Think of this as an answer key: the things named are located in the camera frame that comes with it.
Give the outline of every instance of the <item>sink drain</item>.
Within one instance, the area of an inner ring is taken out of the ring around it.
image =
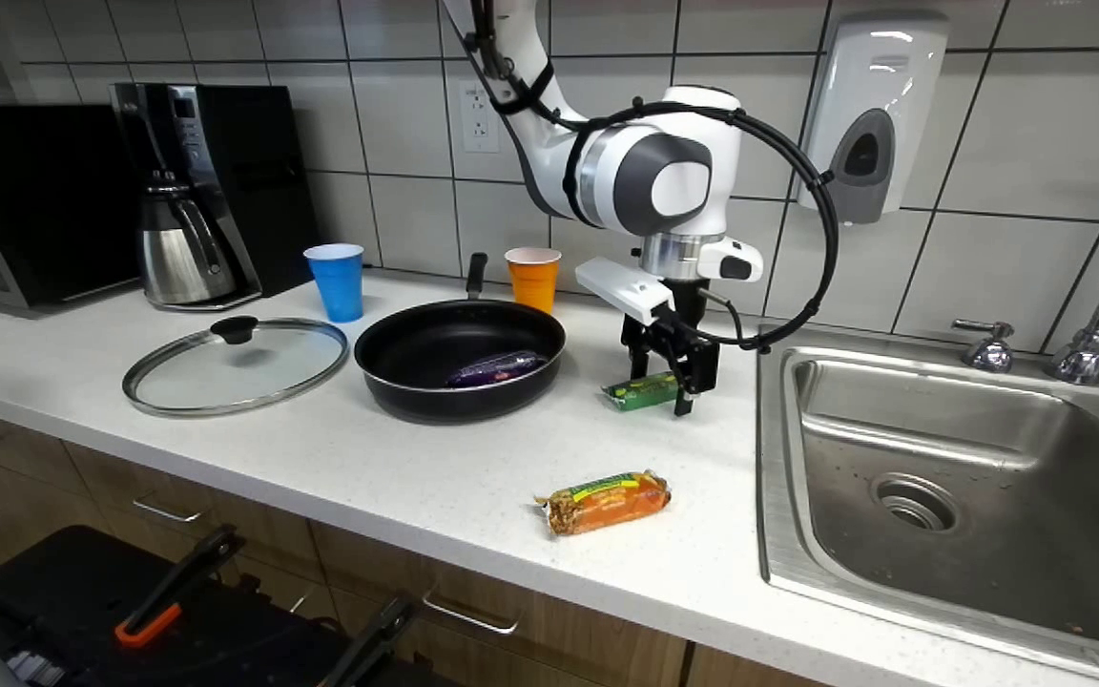
[[[915,474],[887,474],[877,485],[877,499],[887,516],[900,522],[912,522],[920,531],[952,531],[959,526],[959,505],[952,498]]]

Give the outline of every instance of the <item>soap dispenser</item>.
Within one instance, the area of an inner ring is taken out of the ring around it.
[[[843,227],[900,210],[943,54],[946,18],[929,14],[848,18],[836,31],[805,152],[831,171],[829,195]]]

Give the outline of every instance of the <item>sink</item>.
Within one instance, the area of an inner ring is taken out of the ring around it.
[[[848,338],[759,387],[772,584],[1099,675],[1099,387]]]

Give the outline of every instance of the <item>coffee maker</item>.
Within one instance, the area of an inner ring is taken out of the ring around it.
[[[118,84],[118,115],[156,308],[231,308],[309,280],[318,219],[284,88]]]

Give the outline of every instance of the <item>kitchen counter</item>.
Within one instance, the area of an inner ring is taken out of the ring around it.
[[[457,299],[457,283],[367,276],[367,316]],[[318,316],[312,285],[250,316]],[[58,316],[0,313],[0,421],[180,474],[423,556],[521,584],[823,685],[1091,685],[1074,671],[929,638],[767,589],[755,535],[755,355],[725,353],[722,388],[685,421],[614,413],[618,316],[559,302],[568,353],[552,388],[503,421],[423,428],[386,418],[347,363],[332,382],[220,421],[142,418],[120,373],[211,313],[156,313],[138,292]],[[548,539],[532,498],[657,471],[672,509],[634,526]]]

